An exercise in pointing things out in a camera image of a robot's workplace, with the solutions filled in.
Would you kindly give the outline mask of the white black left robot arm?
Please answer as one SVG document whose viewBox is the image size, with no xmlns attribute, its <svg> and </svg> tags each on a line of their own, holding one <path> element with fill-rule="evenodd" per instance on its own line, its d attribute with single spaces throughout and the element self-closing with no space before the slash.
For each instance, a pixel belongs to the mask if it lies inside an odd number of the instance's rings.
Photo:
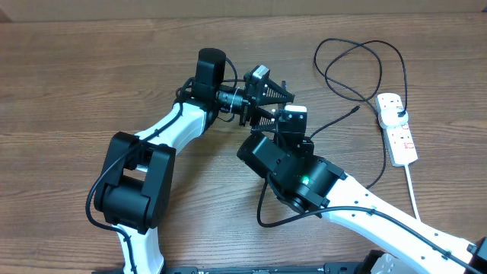
<svg viewBox="0 0 487 274">
<path fill-rule="evenodd" d="M 124 265 L 120 273 L 162 273 L 158 224 L 167 208 L 177 154 L 200 137 L 219 113 L 240 117 L 239 124 L 257 127 L 268 119 L 265 105 L 285 105 L 294 95 L 258 65 L 244 78 L 224 79 L 231 61 L 216 48 L 199 51 L 196 73 L 176 91 L 172 110 L 150 128 L 134 135 L 115 134 L 100 176 L 85 204 L 88 221 L 116 232 Z"/>
</svg>

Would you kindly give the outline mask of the white charger plug adapter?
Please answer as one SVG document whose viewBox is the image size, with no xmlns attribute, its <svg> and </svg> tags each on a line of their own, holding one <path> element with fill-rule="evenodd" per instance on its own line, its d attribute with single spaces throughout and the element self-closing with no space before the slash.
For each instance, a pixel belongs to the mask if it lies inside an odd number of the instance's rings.
<svg viewBox="0 0 487 274">
<path fill-rule="evenodd" d="M 409 121 L 409 114 L 405 110 L 390 108 L 380 111 L 379 124 L 383 129 L 403 126 Z"/>
</svg>

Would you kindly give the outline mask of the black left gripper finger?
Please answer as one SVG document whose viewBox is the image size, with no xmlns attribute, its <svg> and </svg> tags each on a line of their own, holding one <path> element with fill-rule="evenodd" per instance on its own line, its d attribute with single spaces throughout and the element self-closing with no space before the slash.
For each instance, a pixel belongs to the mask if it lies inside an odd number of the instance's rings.
<svg viewBox="0 0 487 274">
<path fill-rule="evenodd" d="M 275 115 L 261 107 L 250 111 L 250 126 L 252 129 L 275 129 Z"/>
<path fill-rule="evenodd" d="M 294 95 L 270 79 L 264 81 L 263 105 L 293 103 Z"/>
</svg>

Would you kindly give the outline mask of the white power strip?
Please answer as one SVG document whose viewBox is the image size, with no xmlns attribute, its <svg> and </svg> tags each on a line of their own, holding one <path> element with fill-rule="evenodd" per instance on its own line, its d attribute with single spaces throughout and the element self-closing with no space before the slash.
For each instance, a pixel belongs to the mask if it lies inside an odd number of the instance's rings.
<svg viewBox="0 0 487 274">
<path fill-rule="evenodd" d="M 382 110 L 390 108 L 398 108 L 400 110 L 404 110 L 403 102 L 398 94 L 378 94 L 375 102 L 378 112 L 378 122 L 379 113 Z M 391 164 L 393 166 L 406 166 L 418 160 L 418 154 L 408 123 L 403 126 L 397 126 L 391 129 L 382 128 L 382 130 L 385 134 L 387 148 L 389 151 Z"/>
</svg>

